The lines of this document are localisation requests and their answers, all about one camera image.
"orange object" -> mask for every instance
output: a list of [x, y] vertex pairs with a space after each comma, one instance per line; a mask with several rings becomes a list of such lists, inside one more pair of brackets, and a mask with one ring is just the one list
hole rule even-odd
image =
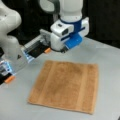
[[11, 81], [13, 81], [15, 79], [15, 76], [10, 76], [8, 79], [5, 80], [5, 83], [10, 83]]
[[47, 54], [47, 53], [49, 53], [50, 51], [51, 51], [51, 49], [48, 48], [48, 49], [46, 49], [44, 52]]

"towel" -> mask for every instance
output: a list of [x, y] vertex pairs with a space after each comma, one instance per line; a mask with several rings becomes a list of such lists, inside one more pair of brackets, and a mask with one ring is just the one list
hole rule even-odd
[[98, 90], [98, 65], [46, 61], [28, 102], [93, 114]]

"brown cloth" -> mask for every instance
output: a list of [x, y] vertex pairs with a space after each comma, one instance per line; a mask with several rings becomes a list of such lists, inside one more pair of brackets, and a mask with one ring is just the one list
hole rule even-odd
[[98, 89], [98, 66], [47, 61], [28, 102], [93, 114]]

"textured fabric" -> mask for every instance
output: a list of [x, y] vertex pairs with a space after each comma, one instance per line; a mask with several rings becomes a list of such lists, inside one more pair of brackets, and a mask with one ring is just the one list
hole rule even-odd
[[97, 65], [47, 61], [28, 102], [93, 114], [97, 89]]

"white table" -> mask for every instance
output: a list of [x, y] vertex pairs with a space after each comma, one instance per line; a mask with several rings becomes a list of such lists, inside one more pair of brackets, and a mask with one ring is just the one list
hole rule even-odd
[[[27, 103], [35, 79], [46, 60], [99, 65], [99, 90], [93, 115]], [[118, 120], [119, 116], [120, 50], [88, 38], [66, 54], [42, 54], [21, 70], [11, 84], [0, 86], [0, 120]]]

